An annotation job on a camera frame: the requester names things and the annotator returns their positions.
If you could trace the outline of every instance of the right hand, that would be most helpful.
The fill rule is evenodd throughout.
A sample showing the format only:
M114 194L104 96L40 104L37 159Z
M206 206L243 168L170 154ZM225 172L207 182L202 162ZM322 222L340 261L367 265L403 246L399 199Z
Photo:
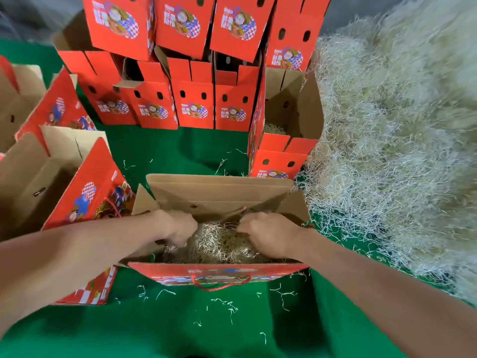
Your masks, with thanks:
M281 259L290 257L290 248L302 229L280 214L259 212L242 217L237 232L247 233L260 253Z
M197 221L190 213L170 210L168 215L168 229L164 237L173 246L184 247L187 240L197 231Z

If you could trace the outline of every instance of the green mat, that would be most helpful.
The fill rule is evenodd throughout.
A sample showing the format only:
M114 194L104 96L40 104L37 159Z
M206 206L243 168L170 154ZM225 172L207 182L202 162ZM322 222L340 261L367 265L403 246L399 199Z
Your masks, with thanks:
M0 41L0 54L40 65L47 84L62 65L51 47ZM134 190L138 183L146 186L148 173L247 174L247 133L103 126L94 120ZM46 307L10 329L0 342L0 358L403 357L343 294L318 273L311 275L209 293L165 287L120 268L106 306ZM294 294L271 290L280 287Z

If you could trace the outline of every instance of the red rope handle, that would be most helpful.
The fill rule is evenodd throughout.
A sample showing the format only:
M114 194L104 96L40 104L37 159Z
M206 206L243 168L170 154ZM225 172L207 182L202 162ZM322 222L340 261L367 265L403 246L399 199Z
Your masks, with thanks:
M233 285L243 285L243 284L246 284L246 283L250 283L252 281L252 275L250 275L247 280L244 280L240 283L230 283L230 284L227 284L227 285L224 285L224 286L220 286L218 288L213 288L213 289L207 289L207 288L204 288L202 285L200 285L198 282L196 282L196 277L195 276L191 276L190 279L192 280L192 283L194 283L195 286L201 288L203 291L205 292L214 292L214 291L217 291L217 290L222 290L222 289L225 289L225 288L228 288L230 286L233 286Z
M115 213L116 213L116 217L122 217L121 214L119 213L119 211L118 211L116 205L113 204L113 202L112 202L109 198L105 197L103 201L106 201L106 202L108 202L108 203L111 205L111 207L113 208L113 210L114 210Z

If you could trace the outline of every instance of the forearm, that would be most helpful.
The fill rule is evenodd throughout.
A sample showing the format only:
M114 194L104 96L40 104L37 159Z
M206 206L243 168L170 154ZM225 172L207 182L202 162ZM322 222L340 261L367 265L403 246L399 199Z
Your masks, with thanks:
M328 279L409 357L475 356L473 308L312 229L299 240L291 257Z
M163 239L166 212L75 223L0 243L0 311L20 317L61 299L144 244Z

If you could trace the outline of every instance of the cardboard box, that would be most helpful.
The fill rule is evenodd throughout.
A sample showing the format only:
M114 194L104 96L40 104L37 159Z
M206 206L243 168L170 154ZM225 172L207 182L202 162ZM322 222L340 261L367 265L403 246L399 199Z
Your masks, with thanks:
M170 80L158 62L139 61L143 82L122 81L116 87L125 91L143 128L177 129L176 107Z
M94 47L149 61L154 47L154 0L83 0Z
M210 48L254 62L275 0L217 0Z
M23 134L32 132L48 151L40 126L97 130L78 99L76 85L72 81L72 77L76 79L76 75L70 76L65 67L61 69L60 73L52 80L50 88L42 100L15 134L16 140L19 140Z
M277 0L267 66L306 71L329 3L330 0Z
M4 240L72 222L132 211L134 193L113 162L105 133L41 127L50 157L36 136L25 133L0 163L0 215ZM110 269L84 289L58 301L67 305L107 302L116 274Z
M323 131L318 85L312 74L266 68L249 134L248 175L294 179ZM264 133L265 123L284 128L287 135Z
M46 94L38 65L12 65L0 57L0 156L15 144L15 134Z
M252 65L246 65L214 53L216 129L248 132L260 73L261 54L257 55Z
M137 124L126 96L114 87L122 81L124 57L92 46L84 11L53 37L53 43L70 72L78 75L84 95L103 124Z
M215 0L156 0L156 44L202 59Z
M233 176L147 175L155 197L139 185L133 215L160 208L192 213L198 222L236 221L243 206L276 211L297 224L310 216L301 191L290 192L293 182L280 179L254 179ZM304 264L158 264L150 254L130 258L128 265L164 285L197 283L240 283L271 281L307 268Z
M212 62L170 57L160 47L155 55L170 77L181 127L214 129Z

